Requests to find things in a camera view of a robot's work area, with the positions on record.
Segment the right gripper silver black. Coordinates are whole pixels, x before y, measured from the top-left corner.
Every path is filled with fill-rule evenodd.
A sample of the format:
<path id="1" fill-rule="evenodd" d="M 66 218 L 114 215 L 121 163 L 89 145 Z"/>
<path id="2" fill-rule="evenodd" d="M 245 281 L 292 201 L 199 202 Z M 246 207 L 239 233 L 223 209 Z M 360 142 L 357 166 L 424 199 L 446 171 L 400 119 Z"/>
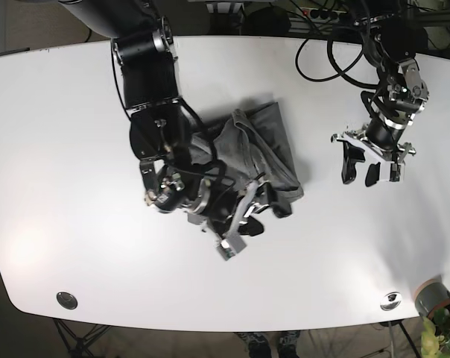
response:
<path id="1" fill-rule="evenodd" d="M 216 185 L 209 178 L 196 180 L 186 199 L 188 221 L 211 231 L 216 249 L 225 260 L 241 253 L 245 236 L 264 233 L 264 225 L 255 216 L 270 207 L 270 183 L 252 180 L 245 189 Z"/>

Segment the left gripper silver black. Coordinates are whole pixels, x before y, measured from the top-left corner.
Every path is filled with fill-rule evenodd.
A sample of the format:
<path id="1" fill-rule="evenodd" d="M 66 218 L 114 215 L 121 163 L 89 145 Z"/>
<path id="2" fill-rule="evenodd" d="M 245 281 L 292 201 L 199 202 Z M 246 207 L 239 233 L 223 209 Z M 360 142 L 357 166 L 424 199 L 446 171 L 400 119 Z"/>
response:
<path id="1" fill-rule="evenodd" d="M 341 180 L 351 184 L 357 177 L 356 164 L 370 161 L 365 186 L 378 182 L 397 183 L 403 179 L 405 158 L 416 150 L 409 142 L 399 143 L 408 123 L 371 121 L 361 129 L 333 134 L 332 142 L 343 146 Z"/>

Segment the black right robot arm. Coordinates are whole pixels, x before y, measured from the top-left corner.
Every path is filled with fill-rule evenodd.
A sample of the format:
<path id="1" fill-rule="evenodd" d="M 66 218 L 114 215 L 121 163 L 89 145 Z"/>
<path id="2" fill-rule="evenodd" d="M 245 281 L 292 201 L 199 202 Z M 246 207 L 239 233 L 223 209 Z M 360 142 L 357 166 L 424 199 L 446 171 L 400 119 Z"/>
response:
<path id="1" fill-rule="evenodd" d="M 110 40 L 112 73 L 130 122 L 145 203 L 161 213 L 183 208 L 210 229 L 225 260 L 245 249 L 244 235 L 262 233 L 250 218 L 259 183 L 235 189 L 209 132 L 180 93 L 168 20 L 152 1 L 65 1 L 63 6 Z"/>

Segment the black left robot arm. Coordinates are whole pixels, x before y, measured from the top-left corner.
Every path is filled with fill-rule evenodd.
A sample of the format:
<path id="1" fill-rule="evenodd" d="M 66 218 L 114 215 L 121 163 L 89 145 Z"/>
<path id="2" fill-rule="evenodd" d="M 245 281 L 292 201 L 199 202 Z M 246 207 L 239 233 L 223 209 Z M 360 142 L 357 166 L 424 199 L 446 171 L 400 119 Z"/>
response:
<path id="1" fill-rule="evenodd" d="M 416 61 L 419 35 L 405 16 L 403 1 L 354 1 L 349 9 L 350 28 L 361 37 L 361 55 L 375 68 L 378 82 L 365 84 L 351 78 L 334 57 L 335 38 L 328 38 L 330 64 L 342 79 L 361 88 L 361 101 L 370 117 L 361 128 L 331 138 L 343 146 L 341 180 L 345 185 L 352 183 L 357 164 L 371 159 L 364 181 L 367 187 L 396 183 L 402 179 L 406 157 L 416 154 L 411 143 L 400 139 L 429 98 Z"/>

